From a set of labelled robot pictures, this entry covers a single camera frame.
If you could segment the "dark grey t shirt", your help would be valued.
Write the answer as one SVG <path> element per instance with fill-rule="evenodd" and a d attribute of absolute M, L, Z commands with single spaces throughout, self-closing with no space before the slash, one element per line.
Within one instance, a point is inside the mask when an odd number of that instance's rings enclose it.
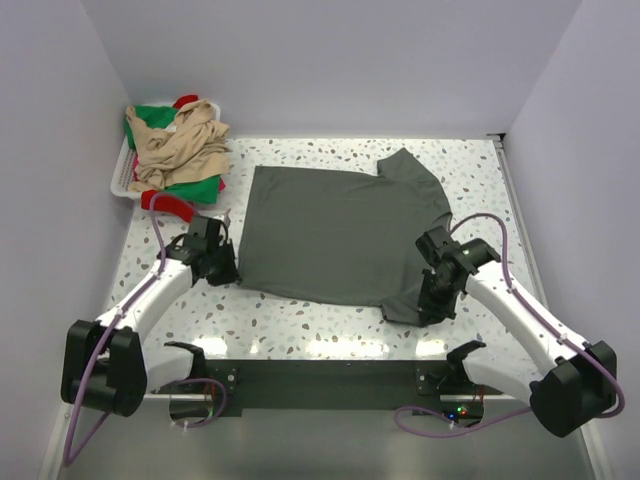
<path fill-rule="evenodd" d="M 426 266 L 416 240 L 448 227 L 439 179 L 409 151 L 377 173 L 258 166 L 238 252 L 243 287 L 323 304 L 380 308 L 420 325 Z"/>

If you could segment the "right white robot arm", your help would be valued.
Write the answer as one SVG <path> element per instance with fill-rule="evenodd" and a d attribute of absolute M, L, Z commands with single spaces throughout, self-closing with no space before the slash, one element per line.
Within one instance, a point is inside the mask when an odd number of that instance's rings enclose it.
<path fill-rule="evenodd" d="M 506 328 L 536 367 L 533 375 L 501 367 L 489 358 L 484 341 L 469 341 L 446 357 L 445 379 L 452 390 L 466 393 L 482 385 L 516 398 L 559 438 L 624 409 L 613 348 L 586 340 L 551 314 L 510 274 L 504 253 L 479 238 L 461 244 L 443 227 L 425 232 L 416 247 L 429 266 L 418 299 L 422 325 L 453 318 L 458 298 L 470 297 Z"/>

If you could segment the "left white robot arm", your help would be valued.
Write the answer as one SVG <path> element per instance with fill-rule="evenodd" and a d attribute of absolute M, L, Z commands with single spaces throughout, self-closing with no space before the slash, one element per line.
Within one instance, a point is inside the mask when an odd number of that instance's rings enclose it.
<path fill-rule="evenodd" d="M 61 399 L 68 404 L 131 416 L 144 396 L 175 383 L 185 392 L 207 380 L 202 348 L 166 343 L 154 358 L 144 342 L 166 311 L 200 280 L 213 287 L 236 282 L 230 219 L 195 215 L 188 230 L 158 254 L 144 279 L 118 304 L 94 321 L 78 320 L 68 330 Z"/>

